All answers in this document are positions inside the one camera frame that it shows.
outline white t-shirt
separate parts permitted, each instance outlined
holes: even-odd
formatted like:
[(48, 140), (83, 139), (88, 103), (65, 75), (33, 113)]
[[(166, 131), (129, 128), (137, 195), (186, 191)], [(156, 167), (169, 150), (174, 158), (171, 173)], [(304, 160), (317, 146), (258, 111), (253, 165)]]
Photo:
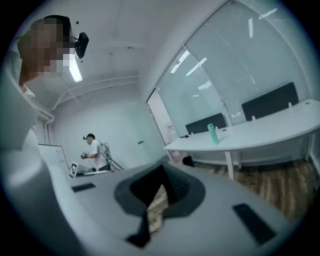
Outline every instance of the white t-shirt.
[(91, 143), (91, 147), (92, 147), (92, 155), (98, 154), (98, 156), (94, 159), (94, 163), (95, 163), (95, 167), (97, 169), (106, 166), (108, 163), (106, 161), (106, 159), (104, 158), (104, 156), (101, 154), (101, 143), (99, 140), (95, 139), (93, 140), (93, 142)]

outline person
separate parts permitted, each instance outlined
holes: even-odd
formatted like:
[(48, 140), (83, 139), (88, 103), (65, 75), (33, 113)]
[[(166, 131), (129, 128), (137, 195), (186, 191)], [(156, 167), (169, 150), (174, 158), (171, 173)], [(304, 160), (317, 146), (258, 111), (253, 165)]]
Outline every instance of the person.
[[(58, 189), (54, 189), (53, 175), (64, 181), (63, 172), (57, 166), (47, 165), (41, 157), (33, 128), (38, 117), (31, 101), (35, 95), (25, 84), (47, 72), (54, 61), (62, 58), (61, 54), (69, 53), (65, 49), (70, 45), (68, 20), (63, 16), (37, 20), (25, 35), (14, 41), (17, 51), (7, 51), (0, 69), (1, 188), (3, 198), (8, 200), (5, 204), (8, 207), (4, 208), (17, 215), (24, 229), (32, 230), (34, 238), (45, 248), (55, 248), (52, 252), (55, 255), (83, 252), (78, 249), (79, 239), (61, 210)], [(68, 243), (50, 241), (52, 238)]]
[(86, 140), (86, 143), (91, 146), (92, 152), (91, 154), (81, 155), (81, 159), (94, 159), (94, 163), (98, 171), (111, 171), (109, 162), (102, 154), (101, 142), (97, 140), (92, 133), (89, 133), (84, 139)]
[[(12, 138), (3, 140), (1, 147), (9, 147), (9, 141), (15, 142), (15, 148), (31, 146), (38, 149), (38, 140), (32, 127), (37, 118), (35, 106), (32, 99), (35, 97), (33, 92), (27, 88), (26, 83), (42, 76), (45, 72), (50, 71), (50, 66), (57, 60), (62, 60), (64, 54), (70, 53), (70, 48), (75, 46), (73, 37), (71, 36), (71, 23), (68, 17), (60, 15), (50, 15), (43, 19), (35, 21), (30, 29), (14, 39), (17, 45), (17, 52), (8, 50), (3, 60), (1, 67), (1, 108), (9, 109), (5, 105), (6, 97), (19, 97), (14, 90), (17, 89), (21, 92), (22, 96), (27, 99), (21, 107), (24, 119), (29, 119), (28, 125), (24, 129), (20, 128), (21, 138)], [(2, 118), (11, 120), (10, 111), (2, 113)], [(6, 127), (0, 128), (0, 133), (12, 134), (9, 127), (15, 126), (15, 121), (8, 124)]]

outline white table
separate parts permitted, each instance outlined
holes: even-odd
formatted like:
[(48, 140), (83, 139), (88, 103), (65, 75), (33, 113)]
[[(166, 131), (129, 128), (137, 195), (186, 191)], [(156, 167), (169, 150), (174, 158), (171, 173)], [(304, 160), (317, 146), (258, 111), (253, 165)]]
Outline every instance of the white table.
[(209, 132), (190, 135), (188, 138), (178, 138), (163, 149), (170, 151), (224, 152), (230, 179), (234, 179), (232, 151), (255, 149), (271, 144), (296, 139), (316, 132), (320, 128), (320, 101), (308, 99), (282, 111), (247, 121), (238, 125), (217, 130), (219, 144), (214, 145)]

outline glass wall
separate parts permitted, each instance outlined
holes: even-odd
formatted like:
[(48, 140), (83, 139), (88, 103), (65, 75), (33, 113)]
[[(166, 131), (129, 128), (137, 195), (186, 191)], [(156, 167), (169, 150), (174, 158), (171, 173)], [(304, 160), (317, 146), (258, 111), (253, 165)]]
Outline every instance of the glass wall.
[(186, 125), (223, 112), (216, 88), (204, 69), (206, 58), (197, 61), (181, 49), (157, 84), (179, 136), (188, 134)]
[(300, 101), (308, 98), (306, 82), (294, 53), (265, 17), (237, 1), (215, 12), (188, 40), (187, 48), (213, 81), (233, 125), (246, 121), (242, 104), (294, 82)]
[(218, 113), (227, 124), (243, 123), (243, 103), (290, 82), (299, 101), (310, 97), (294, 53), (266, 16), (286, 22), (276, 7), (259, 15), (229, 1), (175, 56), (156, 86), (179, 136), (185, 125)]

